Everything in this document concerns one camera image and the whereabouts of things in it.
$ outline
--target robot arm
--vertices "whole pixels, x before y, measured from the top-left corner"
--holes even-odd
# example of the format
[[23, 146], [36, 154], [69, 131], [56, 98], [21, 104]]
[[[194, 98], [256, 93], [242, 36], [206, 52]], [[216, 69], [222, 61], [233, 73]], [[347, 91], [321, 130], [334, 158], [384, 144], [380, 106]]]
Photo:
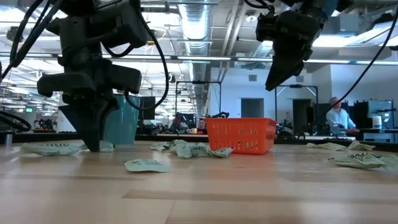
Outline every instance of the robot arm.
[[303, 61], [310, 58], [312, 44], [334, 10], [341, 12], [353, 3], [353, 0], [280, 0], [291, 9], [276, 15], [273, 6], [256, 1], [261, 6], [245, 0], [252, 7], [269, 10], [259, 16], [256, 29], [258, 41], [273, 41], [273, 63], [266, 81], [268, 91], [301, 73]]

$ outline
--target desk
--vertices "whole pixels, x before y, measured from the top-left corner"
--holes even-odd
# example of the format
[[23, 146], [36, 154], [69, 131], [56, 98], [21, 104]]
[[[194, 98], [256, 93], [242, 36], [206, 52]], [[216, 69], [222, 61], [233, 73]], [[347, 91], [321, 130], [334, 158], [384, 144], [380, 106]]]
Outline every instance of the desk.
[[395, 142], [398, 129], [363, 128], [359, 130], [364, 141]]
[[[1, 149], [2, 223], [398, 223], [397, 177], [326, 162], [345, 152], [276, 145], [263, 156], [180, 159], [152, 143], [63, 157]], [[122, 164], [141, 158], [172, 171]]]

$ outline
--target orange plastic basket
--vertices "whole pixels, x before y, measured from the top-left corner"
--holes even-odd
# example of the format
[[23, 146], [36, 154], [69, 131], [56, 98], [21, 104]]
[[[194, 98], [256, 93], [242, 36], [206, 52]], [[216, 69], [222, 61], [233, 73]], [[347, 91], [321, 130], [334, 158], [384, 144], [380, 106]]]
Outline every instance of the orange plastic basket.
[[207, 118], [206, 125], [211, 150], [262, 155], [274, 146], [276, 122], [269, 118]]

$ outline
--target teal cup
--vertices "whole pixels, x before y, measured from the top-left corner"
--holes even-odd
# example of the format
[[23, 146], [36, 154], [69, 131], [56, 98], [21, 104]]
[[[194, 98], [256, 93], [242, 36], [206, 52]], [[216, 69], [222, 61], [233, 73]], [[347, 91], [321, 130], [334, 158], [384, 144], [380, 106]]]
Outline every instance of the teal cup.
[[[124, 95], [115, 95], [119, 109], [112, 111], [105, 122], [104, 140], [114, 145], [132, 145], [136, 140], [138, 110], [126, 101]], [[131, 101], [139, 106], [139, 98], [130, 96]]]

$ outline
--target ductwork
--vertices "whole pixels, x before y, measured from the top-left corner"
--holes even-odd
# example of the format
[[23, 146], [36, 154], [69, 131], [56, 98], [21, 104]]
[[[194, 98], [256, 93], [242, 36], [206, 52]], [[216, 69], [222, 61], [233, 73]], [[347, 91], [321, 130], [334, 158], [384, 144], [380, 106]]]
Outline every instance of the ductwork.
[[[182, 17], [182, 30], [184, 37], [188, 40], [208, 40], [210, 26], [210, 6], [206, 4], [181, 4], [178, 7]], [[185, 49], [188, 55], [204, 56], [209, 54], [209, 43], [186, 42]], [[205, 63], [191, 63], [190, 76], [192, 80], [209, 81], [205, 77]], [[206, 93], [202, 86], [195, 86], [195, 101], [198, 114], [203, 114], [206, 104]]]

